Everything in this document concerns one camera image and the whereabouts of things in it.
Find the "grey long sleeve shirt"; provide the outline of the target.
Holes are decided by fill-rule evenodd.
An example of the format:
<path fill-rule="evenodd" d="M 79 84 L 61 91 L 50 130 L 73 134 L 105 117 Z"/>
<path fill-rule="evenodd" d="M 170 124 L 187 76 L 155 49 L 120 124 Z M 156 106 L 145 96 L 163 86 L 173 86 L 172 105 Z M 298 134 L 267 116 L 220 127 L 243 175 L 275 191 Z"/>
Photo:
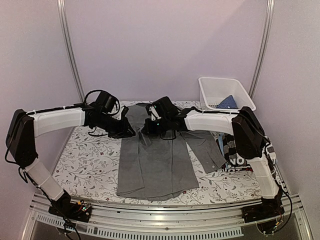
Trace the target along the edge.
<path fill-rule="evenodd" d="M 162 137 L 145 135 L 142 128 L 148 115 L 143 103 L 129 106 L 126 116 L 136 135 L 121 141 L 116 190 L 119 197 L 166 201 L 198 188 L 189 150 L 205 173 L 226 163 L 209 131 L 182 131 L 177 137 L 170 132 Z"/>

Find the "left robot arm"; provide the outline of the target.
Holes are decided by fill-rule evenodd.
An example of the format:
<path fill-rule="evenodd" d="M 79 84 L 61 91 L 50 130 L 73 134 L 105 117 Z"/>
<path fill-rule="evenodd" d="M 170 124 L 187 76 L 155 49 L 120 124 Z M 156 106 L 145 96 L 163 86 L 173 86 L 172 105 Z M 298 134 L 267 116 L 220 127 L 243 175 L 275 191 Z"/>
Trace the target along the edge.
<path fill-rule="evenodd" d="M 70 195 L 56 182 L 52 174 L 39 160 L 35 139 L 44 134 L 73 127 L 102 129 L 109 138 L 123 139 L 135 136 L 135 130 L 126 118 L 128 108 L 109 92 L 101 89 L 95 101 L 86 99 L 73 105 L 42 110 L 17 109 L 12 117 L 5 139 L 5 155 L 11 155 L 10 164 L 17 165 L 24 181 L 31 180 L 43 194 L 55 203 L 55 209 L 63 216 L 74 213 Z"/>

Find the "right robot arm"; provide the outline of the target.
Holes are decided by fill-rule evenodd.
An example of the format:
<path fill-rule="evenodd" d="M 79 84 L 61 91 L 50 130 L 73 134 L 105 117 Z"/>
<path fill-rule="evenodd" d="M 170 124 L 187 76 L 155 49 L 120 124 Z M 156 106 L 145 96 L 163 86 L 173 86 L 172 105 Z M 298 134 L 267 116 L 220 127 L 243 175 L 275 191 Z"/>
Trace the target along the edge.
<path fill-rule="evenodd" d="M 165 96 L 146 106 L 148 117 L 142 132 L 162 135 L 167 131 L 209 131 L 233 136 L 236 153 L 251 166 L 262 193 L 258 213 L 269 218 L 278 210 L 283 190 L 274 174 L 273 158 L 268 155 L 271 141 L 253 111 L 244 106 L 236 112 L 205 111 L 194 106 L 179 109 Z"/>

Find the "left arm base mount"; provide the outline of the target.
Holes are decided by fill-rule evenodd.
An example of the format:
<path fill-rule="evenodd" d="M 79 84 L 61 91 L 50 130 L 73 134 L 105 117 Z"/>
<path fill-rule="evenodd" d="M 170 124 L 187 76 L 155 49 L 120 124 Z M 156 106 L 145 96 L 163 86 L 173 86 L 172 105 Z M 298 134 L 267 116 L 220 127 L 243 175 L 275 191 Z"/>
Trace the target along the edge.
<path fill-rule="evenodd" d="M 92 204 L 84 200 L 71 202 L 68 198 L 59 199 L 51 203 L 48 212 L 55 216 L 88 223 L 92 214 Z"/>

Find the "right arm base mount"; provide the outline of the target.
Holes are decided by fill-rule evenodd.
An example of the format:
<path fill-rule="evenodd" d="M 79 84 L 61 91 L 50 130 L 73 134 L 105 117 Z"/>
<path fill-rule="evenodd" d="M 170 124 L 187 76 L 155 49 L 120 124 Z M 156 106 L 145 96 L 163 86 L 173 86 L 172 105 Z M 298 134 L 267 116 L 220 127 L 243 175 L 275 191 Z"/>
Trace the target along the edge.
<path fill-rule="evenodd" d="M 285 213 L 281 199 L 261 199 L 260 204 L 241 208 L 242 218 L 245 223 L 256 222 L 280 216 Z"/>

